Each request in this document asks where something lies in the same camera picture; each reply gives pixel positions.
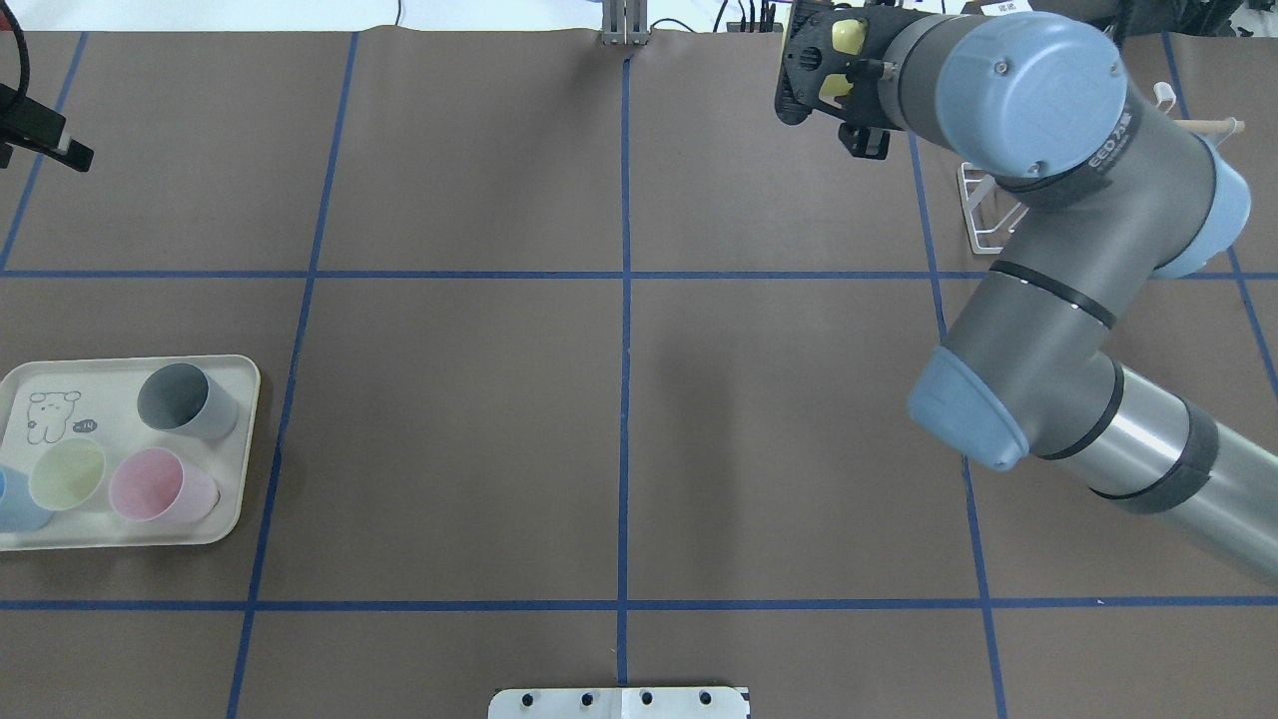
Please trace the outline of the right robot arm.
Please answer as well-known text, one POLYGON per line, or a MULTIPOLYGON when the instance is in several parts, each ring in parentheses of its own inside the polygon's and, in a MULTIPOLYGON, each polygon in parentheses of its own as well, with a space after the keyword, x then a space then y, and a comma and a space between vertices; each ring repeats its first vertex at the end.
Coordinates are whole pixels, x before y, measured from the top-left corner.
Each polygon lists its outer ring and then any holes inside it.
POLYGON ((1051 11, 796 1, 773 106, 789 126, 837 117, 858 158, 912 132, 1025 208, 910 391, 914 423, 990 470, 1054 461, 1274 581, 1274 453, 1103 351, 1146 282, 1204 268, 1251 206, 1104 33, 1051 11))

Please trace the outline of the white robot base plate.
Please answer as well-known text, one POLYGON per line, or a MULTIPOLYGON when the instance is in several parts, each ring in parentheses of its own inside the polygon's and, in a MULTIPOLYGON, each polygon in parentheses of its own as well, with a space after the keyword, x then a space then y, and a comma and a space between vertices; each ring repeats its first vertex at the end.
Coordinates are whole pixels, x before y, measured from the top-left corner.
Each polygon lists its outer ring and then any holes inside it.
POLYGON ((488 718, 750 718, 748 688, 649 686, 511 688, 489 701, 488 718))

